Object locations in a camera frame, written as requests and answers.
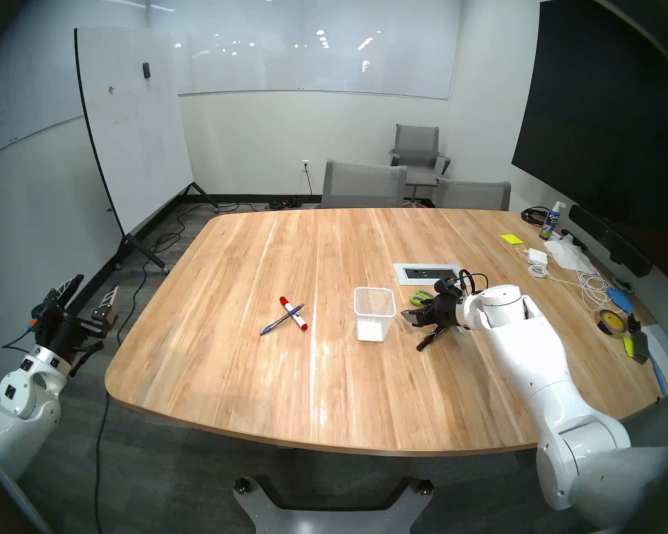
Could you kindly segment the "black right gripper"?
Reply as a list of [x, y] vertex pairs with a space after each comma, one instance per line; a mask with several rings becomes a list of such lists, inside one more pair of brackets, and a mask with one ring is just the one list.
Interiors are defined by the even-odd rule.
[[466, 296], [466, 286], [459, 287], [458, 280], [438, 280], [434, 284], [436, 295], [422, 291], [422, 309], [403, 310], [401, 316], [416, 328], [433, 325], [440, 328], [466, 330], [457, 316], [457, 306]]

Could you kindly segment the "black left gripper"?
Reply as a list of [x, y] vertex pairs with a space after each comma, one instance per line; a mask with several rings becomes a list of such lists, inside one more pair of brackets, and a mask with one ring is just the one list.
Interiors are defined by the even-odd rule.
[[81, 366], [103, 349], [103, 336], [118, 319], [115, 306], [120, 284], [106, 292], [88, 320], [65, 311], [83, 280], [84, 276], [74, 276], [50, 289], [49, 300], [36, 305], [31, 313], [36, 344], [66, 362], [70, 366], [69, 377], [75, 377]]

